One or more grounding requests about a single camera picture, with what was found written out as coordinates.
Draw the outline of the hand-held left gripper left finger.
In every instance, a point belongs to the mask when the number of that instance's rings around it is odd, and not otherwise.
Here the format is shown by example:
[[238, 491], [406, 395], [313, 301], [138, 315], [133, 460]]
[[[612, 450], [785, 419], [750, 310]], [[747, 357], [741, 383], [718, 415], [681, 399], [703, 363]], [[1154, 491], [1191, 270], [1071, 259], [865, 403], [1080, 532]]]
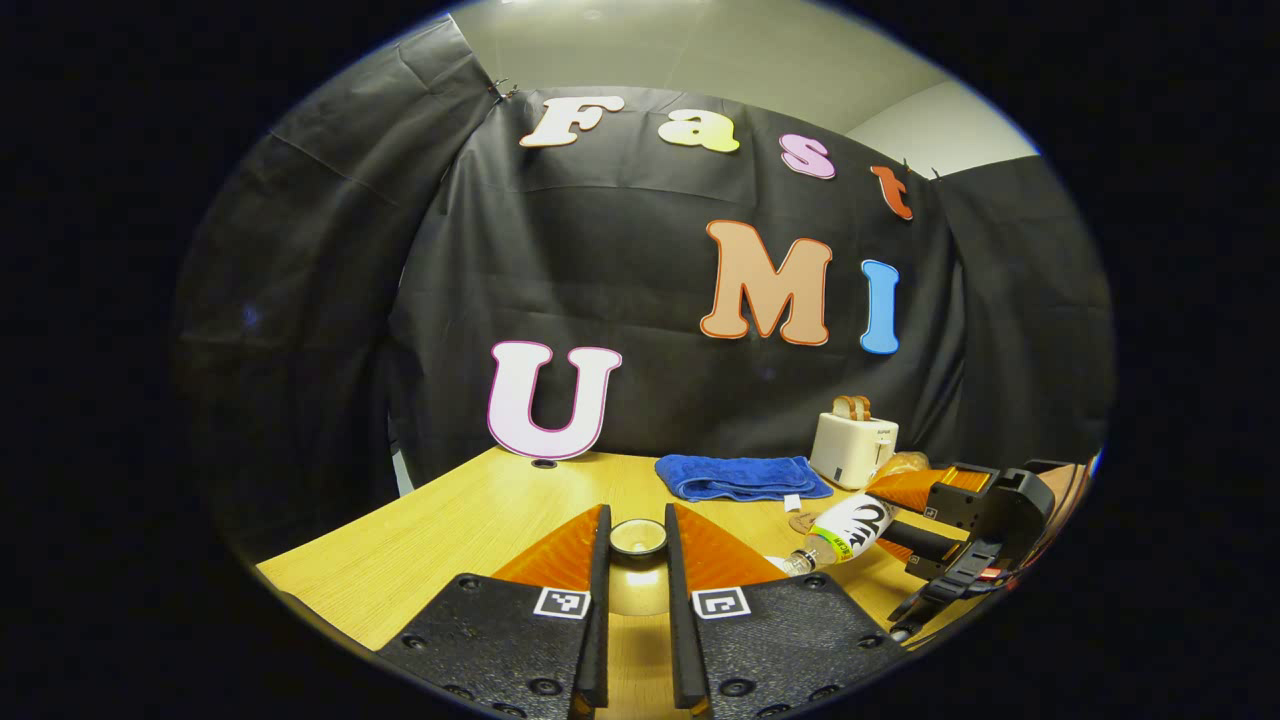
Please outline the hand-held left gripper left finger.
[[596, 505], [495, 574], [454, 577], [379, 656], [497, 712], [594, 717], [609, 703], [609, 529]]

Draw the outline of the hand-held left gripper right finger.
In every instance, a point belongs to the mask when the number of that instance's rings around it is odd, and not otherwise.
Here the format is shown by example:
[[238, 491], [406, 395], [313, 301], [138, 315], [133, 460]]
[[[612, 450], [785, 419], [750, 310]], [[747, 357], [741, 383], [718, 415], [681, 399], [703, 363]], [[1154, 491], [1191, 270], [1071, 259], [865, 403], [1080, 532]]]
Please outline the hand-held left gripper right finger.
[[685, 506], [664, 518], [675, 706], [763, 719], [859, 689], [908, 659], [829, 575], [749, 577], [716, 559], [740, 542]]

